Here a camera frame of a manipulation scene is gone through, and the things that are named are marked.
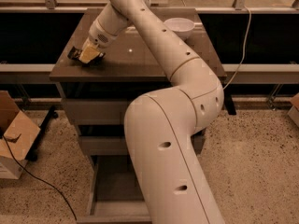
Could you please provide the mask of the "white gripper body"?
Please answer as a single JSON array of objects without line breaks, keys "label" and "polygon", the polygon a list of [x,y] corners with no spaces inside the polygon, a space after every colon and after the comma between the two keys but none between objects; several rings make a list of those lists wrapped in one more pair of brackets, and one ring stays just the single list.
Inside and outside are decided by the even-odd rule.
[{"label": "white gripper body", "polygon": [[91,25],[88,38],[101,48],[109,47],[116,40],[116,36],[109,34],[98,21],[94,21]]}]

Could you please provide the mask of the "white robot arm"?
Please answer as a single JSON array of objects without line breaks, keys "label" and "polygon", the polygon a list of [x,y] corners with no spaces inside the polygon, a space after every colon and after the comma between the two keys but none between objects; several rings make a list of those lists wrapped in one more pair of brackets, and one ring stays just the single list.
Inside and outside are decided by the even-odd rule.
[{"label": "white robot arm", "polygon": [[150,0],[109,0],[80,59],[88,62],[129,24],[171,83],[134,99],[124,116],[126,144],[151,222],[225,224],[191,141],[223,106],[223,87],[205,61],[150,10]]}]

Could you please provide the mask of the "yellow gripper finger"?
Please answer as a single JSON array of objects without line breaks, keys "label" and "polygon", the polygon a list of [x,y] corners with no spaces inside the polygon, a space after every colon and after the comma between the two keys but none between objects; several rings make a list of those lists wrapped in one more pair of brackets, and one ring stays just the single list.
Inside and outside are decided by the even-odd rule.
[{"label": "yellow gripper finger", "polygon": [[82,49],[86,49],[87,47],[90,46],[90,44],[91,44],[91,41],[90,41],[89,38],[87,38],[87,39],[85,40],[85,42],[83,43],[83,45],[82,45]]},{"label": "yellow gripper finger", "polygon": [[86,46],[79,55],[79,60],[83,63],[89,63],[100,55],[100,50],[93,46]]}]

